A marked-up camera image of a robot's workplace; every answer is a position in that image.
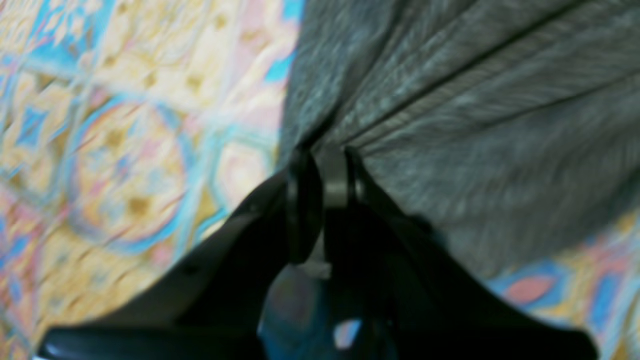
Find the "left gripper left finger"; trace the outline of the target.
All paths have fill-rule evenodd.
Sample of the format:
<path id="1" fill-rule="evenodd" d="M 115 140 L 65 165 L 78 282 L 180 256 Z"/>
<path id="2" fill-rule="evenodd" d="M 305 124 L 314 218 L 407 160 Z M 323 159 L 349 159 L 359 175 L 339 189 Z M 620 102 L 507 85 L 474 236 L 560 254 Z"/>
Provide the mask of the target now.
<path id="1" fill-rule="evenodd" d="M 257 332 L 275 278 L 310 258 L 323 185 L 309 150 L 245 198 L 149 289 L 78 325 L 53 326 L 37 360 L 264 360 Z"/>

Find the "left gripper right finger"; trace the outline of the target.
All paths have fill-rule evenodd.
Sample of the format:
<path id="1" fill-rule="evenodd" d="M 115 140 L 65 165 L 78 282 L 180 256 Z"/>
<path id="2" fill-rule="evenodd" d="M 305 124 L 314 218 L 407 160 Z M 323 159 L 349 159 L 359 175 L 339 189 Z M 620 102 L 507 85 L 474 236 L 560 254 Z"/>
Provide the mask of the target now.
<path id="1" fill-rule="evenodd" d="M 492 294 L 366 172 L 352 149 L 319 160 L 331 281 L 362 319 L 361 359 L 596 360 L 582 330 L 547 325 Z"/>

